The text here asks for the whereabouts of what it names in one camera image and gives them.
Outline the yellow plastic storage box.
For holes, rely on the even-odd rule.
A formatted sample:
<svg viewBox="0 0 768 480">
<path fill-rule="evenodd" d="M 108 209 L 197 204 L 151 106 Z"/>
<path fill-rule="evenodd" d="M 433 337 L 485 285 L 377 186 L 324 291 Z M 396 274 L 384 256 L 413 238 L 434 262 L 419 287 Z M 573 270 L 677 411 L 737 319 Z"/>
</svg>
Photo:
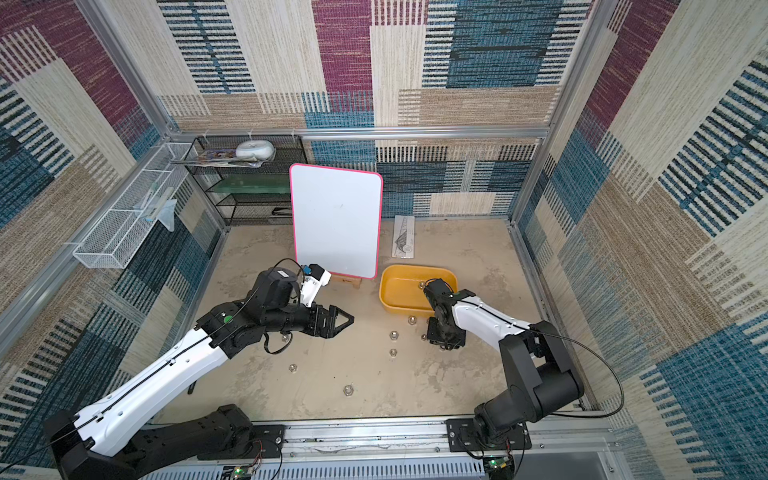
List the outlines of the yellow plastic storage box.
<svg viewBox="0 0 768 480">
<path fill-rule="evenodd" d="M 429 317 L 434 311 L 418 285 L 433 278 L 443 279 L 453 290 L 458 289 L 458 279 L 448 269 L 411 264 L 390 265 L 381 274 L 380 302 L 391 314 Z"/>
</svg>

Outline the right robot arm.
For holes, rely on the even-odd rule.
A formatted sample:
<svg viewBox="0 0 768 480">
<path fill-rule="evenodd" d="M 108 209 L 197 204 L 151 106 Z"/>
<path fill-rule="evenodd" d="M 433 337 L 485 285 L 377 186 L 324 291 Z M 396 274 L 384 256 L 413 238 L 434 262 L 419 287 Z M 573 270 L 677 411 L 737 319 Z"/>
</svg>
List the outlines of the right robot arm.
<svg viewBox="0 0 768 480">
<path fill-rule="evenodd" d="M 423 293 L 433 309 L 426 333 L 430 344 L 459 349 L 471 333 L 500 354 L 506 387 L 474 410 L 473 430 L 480 445 L 495 445 L 523 424 L 535 423 L 583 395 L 583 381 L 551 323 L 508 316 L 442 279 L 427 280 Z"/>
</svg>

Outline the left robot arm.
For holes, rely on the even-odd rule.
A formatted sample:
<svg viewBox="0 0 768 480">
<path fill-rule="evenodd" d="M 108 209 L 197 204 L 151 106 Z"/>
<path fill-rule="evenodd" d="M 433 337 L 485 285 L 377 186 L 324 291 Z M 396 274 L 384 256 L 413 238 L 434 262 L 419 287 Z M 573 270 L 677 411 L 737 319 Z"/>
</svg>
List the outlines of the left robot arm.
<svg viewBox="0 0 768 480">
<path fill-rule="evenodd" d="M 76 413 L 61 411 L 44 423 L 56 468 L 64 479 L 138 479 L 191 457 L 259 457 L 276 447 L 258 434 L 237 406 L 156 429 L 145 424 L 171 400 L 246 347 L 269 342 L 272 332 L 330 339 L 354 322 L 343 310 L 316 303 L 332 275 L 317 264 L 298 273 L 274 266 L 259 273 L 240 300 L 225 302 L 131 380 Z"/>
</svg>

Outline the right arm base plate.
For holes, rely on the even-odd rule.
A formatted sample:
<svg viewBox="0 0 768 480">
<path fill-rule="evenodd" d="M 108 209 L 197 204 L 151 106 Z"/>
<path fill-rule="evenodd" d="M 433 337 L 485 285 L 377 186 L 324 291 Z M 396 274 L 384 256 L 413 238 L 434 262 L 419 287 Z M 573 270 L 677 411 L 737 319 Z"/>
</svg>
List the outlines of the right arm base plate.
<svg viewBox="0 0 768 480">
<path fill-rule="evenodd" d="M 451 452 L 522 451 L 532 448 L 530 435 L 523 425 L 490 432 L 473 418 L 454 417 L 445 421 Z"/>
</svg>

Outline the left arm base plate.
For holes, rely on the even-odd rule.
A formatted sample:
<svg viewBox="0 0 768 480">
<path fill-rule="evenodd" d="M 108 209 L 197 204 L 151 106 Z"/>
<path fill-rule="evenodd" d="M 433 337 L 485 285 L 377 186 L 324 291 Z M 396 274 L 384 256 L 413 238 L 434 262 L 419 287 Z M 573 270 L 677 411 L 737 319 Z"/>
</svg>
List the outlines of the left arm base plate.
<svg viewBox="0 0 768 480">
<path fill-rule="evenodd" d="M 196 457 L 199 460 L 278 459 L 282 455 L 284 431 L 285 426 L 279 424 L 238 428 L 222 446 Z"/>
</svg>

